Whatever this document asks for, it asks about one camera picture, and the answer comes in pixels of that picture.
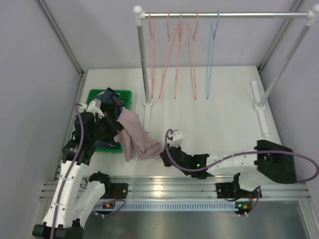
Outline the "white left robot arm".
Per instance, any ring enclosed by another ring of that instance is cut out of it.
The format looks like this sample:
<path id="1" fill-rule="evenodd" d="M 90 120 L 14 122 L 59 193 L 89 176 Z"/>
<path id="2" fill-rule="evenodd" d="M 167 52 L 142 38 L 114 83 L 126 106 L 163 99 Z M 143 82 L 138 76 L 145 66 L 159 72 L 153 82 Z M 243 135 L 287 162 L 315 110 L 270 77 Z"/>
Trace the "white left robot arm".
<path id="1" fill-rule="evenodd" d="M 93 173 L 81 196 L 78 191 L 96 142 L 119 131 L 119 123 L 110 119 L 97 106 L 77 105 L 72 138 L 63 148 L 61 171 L 49 209 L 42 223 L 35 225 L 32 235 L 37 239 L 81 239 L 89 215 L 100 198 L 112 194 L 111 177 Z"/>

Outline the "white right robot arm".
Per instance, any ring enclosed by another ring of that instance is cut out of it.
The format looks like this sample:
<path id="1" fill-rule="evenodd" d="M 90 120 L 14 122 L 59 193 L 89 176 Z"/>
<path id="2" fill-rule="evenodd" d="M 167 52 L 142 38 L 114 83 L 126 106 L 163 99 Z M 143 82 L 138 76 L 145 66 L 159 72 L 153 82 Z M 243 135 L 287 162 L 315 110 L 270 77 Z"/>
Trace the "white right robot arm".
<path id="1" fill-rule="evenodd" d="M 233 176 L 233 193 L 245 197 L 257 187 L 279 183 L 294 184 L 297 182 L 294 157 L 274 151 L 293 151 L 285 146 L 267 140 L 257 141 L 257 145 L 248 155 L 223 156 L 209 154 L 189 155 L 180 146 L 168 147 L 159 155 L 164 166 L 171 167 L 173 159 L 177 165 L 186 168 L 182 173 L 192 178 L 204 180 L 214 176 Z"/>

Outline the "blue wire hanger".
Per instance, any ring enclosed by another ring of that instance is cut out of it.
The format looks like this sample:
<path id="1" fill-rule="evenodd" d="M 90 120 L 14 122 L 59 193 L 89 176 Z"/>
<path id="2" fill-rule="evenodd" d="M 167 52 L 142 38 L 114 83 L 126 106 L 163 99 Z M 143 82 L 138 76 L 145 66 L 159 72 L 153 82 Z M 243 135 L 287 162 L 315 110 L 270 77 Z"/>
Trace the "blue wire hanger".
<path id="1" fill-rule="evenodd" d="M 211 87 L 211 77 L 212 77 L 212 68 L 213 68 L 213 60 L 214 60 L 214 49 L 215 49 L 215 38 L 216 32 L 218 29 L 220 19 L 220 11 L 217 11 L 217 20 L 216 24 L 211 22 L 210 24 L 210 32 L 209 32 L 209 41 L 208 41 L 208 50 L 207 50 L 207 59 L 206 59 L 206 99 L 208 100 L 210 97 L 210 87 Z"/>

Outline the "mauve tank top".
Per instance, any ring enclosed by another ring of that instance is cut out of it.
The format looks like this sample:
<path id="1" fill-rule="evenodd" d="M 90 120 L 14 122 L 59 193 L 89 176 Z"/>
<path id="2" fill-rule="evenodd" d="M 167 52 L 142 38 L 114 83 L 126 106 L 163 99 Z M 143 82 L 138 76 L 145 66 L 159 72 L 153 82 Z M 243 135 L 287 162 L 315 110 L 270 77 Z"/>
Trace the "mauve tank top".
<path id="1" fill-rule="evenodd" d="M 121 145 L 127 162 L 135 155 L 141 160 L 160 159 L 162 145 L 148 136 L 137 113 L 124 108 L 117 121 L 124 127 Z"/>

